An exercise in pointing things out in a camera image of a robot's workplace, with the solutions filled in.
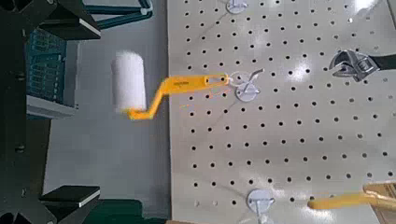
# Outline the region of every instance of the paint roller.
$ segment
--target paint roller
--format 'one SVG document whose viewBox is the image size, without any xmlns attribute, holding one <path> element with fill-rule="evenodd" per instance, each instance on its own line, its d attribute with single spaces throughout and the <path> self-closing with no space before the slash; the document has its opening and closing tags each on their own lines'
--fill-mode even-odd
<svg viewBox="0 0 396 224">
<path fill-rule="evenodd" d="M 119 52 L 111 64 L 113 72 L 113 104 L 116 111 L 129 119 L 153 119 L 165 95 L 202 91 L 225 86 L 229 77 L 222 74 L 168 77 L 160 85 L 147 109 L 143 59 L 131 51 Z"/>
</svg>

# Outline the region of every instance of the yellow plastic handle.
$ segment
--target yellow plastic handle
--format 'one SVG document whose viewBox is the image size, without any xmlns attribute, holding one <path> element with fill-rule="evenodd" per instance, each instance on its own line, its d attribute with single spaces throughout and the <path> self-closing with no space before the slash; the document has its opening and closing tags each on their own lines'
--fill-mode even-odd
<svg viewBox="0 0 396 224">
<path fill-rule="evenodd" d="M 359 204 L 369 203 L 377 205 L 377 199 L 374 195 L 366 193 L 343 194 L 328 199 L 318 199 L 308 202 L 308 207 L 312 209 L 335 209 L 350 207 Z"/>
<path fill-rule="evenodd" d="M 161 83 L 160 88 L 155 94 L 154 100 L 148 111 L 127 109 L 129 119 L 153 119 L 157 112 L 161 99 L 165 94 L 184 93 L 189 91 L 201 91 L 228 84 L 226 74 L 195 76 L 195 77 L 169 77 Z"/>
</svg>

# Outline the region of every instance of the wrench jaw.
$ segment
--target wrench jaw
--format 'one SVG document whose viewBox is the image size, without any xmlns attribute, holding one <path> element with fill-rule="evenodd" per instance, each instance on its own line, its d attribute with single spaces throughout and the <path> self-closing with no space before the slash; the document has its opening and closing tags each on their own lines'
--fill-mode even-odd
<svg viewBox="0 0 396 224">
<path fill-rule="evenodd" d="M 379 70 L 378 66 L 368 55 L 350 49 L 338 52 L 332 58 L 329 68 L 331 70 L 338 68 L 332 74 L 334 77 L 353 77 L 356 82 L 362 81 L 373 72 Z"/>
</svg>

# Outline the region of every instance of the gray floor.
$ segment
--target gray floor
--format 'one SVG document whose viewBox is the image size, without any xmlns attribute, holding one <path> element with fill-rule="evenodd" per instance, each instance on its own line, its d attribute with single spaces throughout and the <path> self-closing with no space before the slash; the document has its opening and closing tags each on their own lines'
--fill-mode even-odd
<svg viewBox="0 0 396 224">
<path fill-rule="evenodd" d="M 107 4 L 101 1 L 85 3 Z M 143 57 L 149 102 L 167 77 L 166 1 L 153 2 L 150 20 L 104 30 L 101 40 L 80 43 L 79 111 L 73 118 L 52 122 L 44 192 L 65 184 L 99 185 L 102 198 L 138 199 L 148 216 L 170 217 L 168 102 L 154 120 L 130 121 L 113 112 L 111 100 L 110 63 L 119 50 Z"/>
</svg>

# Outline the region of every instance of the pegboard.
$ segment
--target pegboard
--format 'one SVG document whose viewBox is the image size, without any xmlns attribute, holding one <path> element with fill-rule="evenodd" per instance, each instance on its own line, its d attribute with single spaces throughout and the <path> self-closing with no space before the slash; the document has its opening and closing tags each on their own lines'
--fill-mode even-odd
<svg viewBox="0 0 396 224">
<path fill-rule="evenodd" d="M 396 73 L 333 77 L 339 49 L 396 52 L 387 1 L 247 1 L 239 15 L 220 0 L 168 1 L 169 73 L 264 68 L 261 94 L 234 88 L 170 99 L 173 219 L 257 223 L 246 197 L 272 191 L 275 223 L 378 223 L 370 206 L 313 211 L 313 198 L 396 180 Z"/>
</svg>

